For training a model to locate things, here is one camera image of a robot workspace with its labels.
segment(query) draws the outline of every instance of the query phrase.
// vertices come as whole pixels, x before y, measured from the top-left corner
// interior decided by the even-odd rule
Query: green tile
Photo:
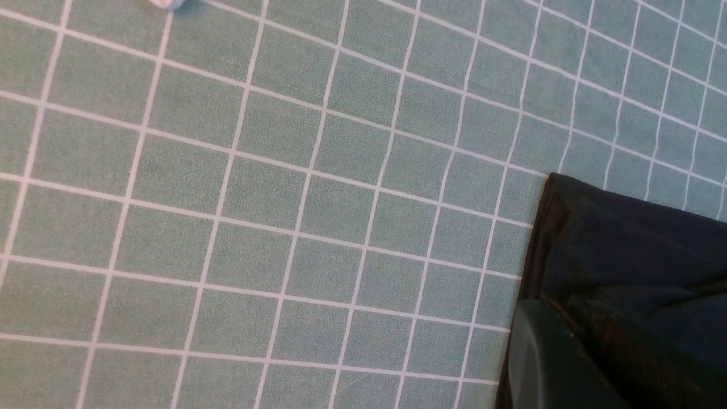
[[[106,267],[121,203],[31,186],[13,253]]]
[[[100,274],[10,263],[0,293],[0,332],[90,341]]]
[[[502,221],[495,223],[487,269],[521,275],[529,240],[530,229]]]
[[[328,115],[315,169],[376,184],[388,144],[387,131]]]
[[[320,122],[318,111],[250,92],[237,149],[308,167]]]
[[[293,229],[304,179],[295,170],[236,158],[222,214]]]
[[[192,287],[114,277],[99,341],[181,349],[196,293]]]
[[[583,57],[581,77],[611,91],[621,92],[627,57],[625,48],[599,36],[590,36]]]
[[[601,187],[610,157],[609,145],[573,132],[561,173]]]
[[[704,86],[677,73],[669,78],[669,90],[664,112],[690,124],[699,123]]]
[[[668,72],[669,70],[665,67],[640,55],[632,55],[624,95],[660,110]]]
[[[423,269],[421,261],[368,252],[356,304],[414,312]]]
[[[616,149],[606,190],[642,199],[646,193],[648,160]]]
[[[221,223],[207,282],[277,293],[283,283],[291,240],[285,234]]]
[[[399,74],[395,72],[341,55],[328,108],[389,126],[398,83]]]
[[[459,147],[506,160],[515,137],[518,114],[468,98],[462,114]]]
[[[267,26],[252,84],[321,105],[332,61],[332,49]]]
[[[429,20],[420,20],[407,69],[450,87],[462,88],[473,42],[464,34]]]
[[[656,146],[659,117],[630,103],[621,105],[619,135],[616,143],[624,148],[651,156]]]
[[[260,400],[261,409],[315,408],[331,395],[332,369],[271,365]]]
[[[397,136],[382,186],[436,200],[449,156],[448,149]]]
[[[374,215],[370,245],[424,255],[434,223],[435,207],[403,197],[381,194]]]
[[[340,0],[271,0],[267,19],[335,43],[342,16]]]
[[[684,204],[686,174],[655,163],[651,170],[646,200],[681,209]]]
[[[515,221],[532,223],[545,179],[519,170],[510,169],[502,189],[499,214]]]
[[[542,13],[533,57],[575,74],[585,37],[586,30],[550,13]]]
[[[616,135],[616,111],[619,100],[584,84],[576,91],[574,127],[605,140]]]
[[[343,46],[401,67],[414,16],[376,0],[352,0]]]
[[[485,3],[482,36],[528,54],[536,14],[535,6],[522,1],[490,0]]]
[[[194,12],[174,15],[166,58],[245,81],[256,35],[257,22],[200,3]]]
[[[408,371],[459,376],[469,333],[466,326],[420,319],[411,341]]]
[[[24,4],[14,1],[13,7],[28,8]],[[55,33],[5,17],[0,17],[0,27],[0,89],[40,98]]]
[[[502,165],[455,154],[444,189],[444,202],[483,213],[494,213]]]
[[[543,173],[555,172],[567,143],[568,131],[524,116],[510,162]]]
[[[461,100],[453,92],[408,78],[401,92],[396,129],[451,144]]]
[[[211,232],[210,220],[131,206],[116,268],[199,281]]]
[[[149,126],[229,147],[235,136],[242,90],[176,68],[164,67]]]
[[[123,196],[138,132],[49,111],[33,162],[33,178]]]
[[[274,298],[205,290],[191,349],[264,357],[277,304]]]
[[[419,313],[469,322],[479,283],[480,274],[474,271],[430,264]]]
[[[637,8],[631,0],[596,0],[591,28],[623,44],[631,44]]]
[[[488,381],[499,379],[500,368],[505,361],[507,337],[506,333],[475,328],[465,376]]]
[[[342,371],[334,409],[394,407],[399,377],[379,373]]]
[[[483,98],[517,107],[525,78],[525,67],[525,60],[480,43],[475,53],[467,89]]]
[[[214,213],[228,156],[221,152],[148,135],[133,197]]]
[[[634,39],[635,49],[668,64],[676,36],[677,23],[655,11],[641,7]]]
[[[8,408],[72,408],[87,349],[0,341],[0,402]]]
[[[190,357],[177,407],[229,408],[230,404],[252,407],[262,364]]]
[[[23,174],[35,121],[35,106],[0,98],[0,172]]]
[[[85,41],[66,38],[49,101],[139,124],[154,62]]]
[[[330,179],[310,179],[301,231],[363,243],[374,191]]]
[[[163,408],[172,403],[180,357],[100,349],[85,408]]]
[[[286,294],[350,303],[361,251],[309,239],[299,239]]]
[[[509,328],[515,313],[519,285],[520,282],[514,279],[485,274],[475,322]]]
[[[188,13],[174,17],[176,25]],[[75,0],[68,28],[155,55],[165,20],[166,15],[146,1]]]
[[[401,370],[411,319],[355,311],[343,365]]]

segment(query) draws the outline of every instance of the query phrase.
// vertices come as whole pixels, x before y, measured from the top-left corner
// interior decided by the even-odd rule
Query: square tile
[[[482,36],[522,54],[528,54],[535,32],[537,8],[522,1],[485,3]]]
[[[451,144],[457,133],[461,100],[453,92],[407,78],[401,92],[396,129]]]
[[[389,126],[399,74],[349,55],[340,55],[328,108]]]
[[[480,274],[474,271],[430,264],[419,313],[469,322],[479,283]]]
[[[179,365],[180,357],[174,355],[100,349],[91,366],[84,407],[166,407],[172,403]]]
[[[0,341],[0,402],[8,408],[72,408],[87,355],[77,346]]]
[[[668,72],[669,70],[665,67],[640,55],[632,55],[624,95],[661,110]]]
[[[271,0],[267,18],[335,43],[342,16],[340,0]]]
[[[177,13],[174,23],[187,17],[189,13]],[[145,1],[75,0],[68,28],[156,55],[165,20],[164,13]]]
[[[298,239],[286,294],[350,303],[361,251]]]
[[[0,293],[0,332],[90,341],[104,280],[11,262]]]
[[[567,143],[568,131],[523,116],[510,162],[543,173],[555,172]]]
[[[458,146],[504,161],[510,153],[517,125],[516,112],[467,98]]]
[[[277,293],[283,284],[291,241],[286,234],[221,223],[207,282]]]
[[[407,70],[461,89],[465,84],[474,41],[442,25],[420,20]]]
[[[322,105],[332,61],[332,49],[267,26],[252,84]]]
[[[183,348],[196,293],[192,287],[114,277],[99,342]]]
[[[376,0],[352,0],[343,46],[383,63],[401,67],[414,16]]]
[[[165,66],[149,118],[149,126],[229,147],[235,136],[242,89]]]
[[[177,407],[252,407],[262,364],[190,357],[185,367]]]
[[[482,267],[491,221],[456,210],[441,209],[432,258]]]
[[[436,200],[450,154],[448,149],[397,135],[382,186]]]
[[[444,202],[482,213],[494,213],[503,166],[455,154],[449,167]]]
[[[411,319],[355,311],[343,365],[401,370]]]
[[[257,92],[250,92],[245,110],[239,151],[308,167],[321,123],[319,111]]]
[[[211,233],[210,220],[132,205],[116,268],[199,281]]]
[[[271,365],[260,400],[261,409],[315,408],[331,395],[332,369]]]
[[[414,312],[424,263],[369,251],[363,264],[356,304]]]
[[[374,191],[313,177],[308,186],[301,231],[363,243]]]
[[[121,203],[31,186],[12,252],[106,267]]]
[[[47,2],[43,3],[42,8],[46,9]],[[0,54],[3,56],[0,61],[0,89],[39,98],[55,33],[7,17],[0,17],[0,22]]]
[[[381,194],[374,214],[370,245],[425,255],[436,208],[403,197]]]
[[[550,13],[542,13],[533,57],[575,74],[581,60],[586,30]]]
[[[49,101],[139,124],[154,63],[67,38],[55,68]]]
[[[304,182],[302,172],[235,158],[222,214],[293,229]]]
[[[417,321],[409,355],[409,372],[459,376],[470,328],[441,322]]]
[[[137,139],[133,130],[48,111],[32,176],[123,196]]]
[[[387,131],[328,115],[314,168],[373,185],[379,178],[388,144]]]
[[[214,213],[227,160],[222,152],[147,135],[133,197]]]
[[[511,22],[503,20],[502,24],[509,25]],[[525,60],[480,43],[477,45],[467,89],[483,98],[518,107],[520,91],[525,79],[525,67]]]
[[[277,305],[274,298],[205,290],[191,349],[264,357]]]
[[[611,91],[621,92],[628,54],[625,48],[599,36],[588,37],[581,78]]]

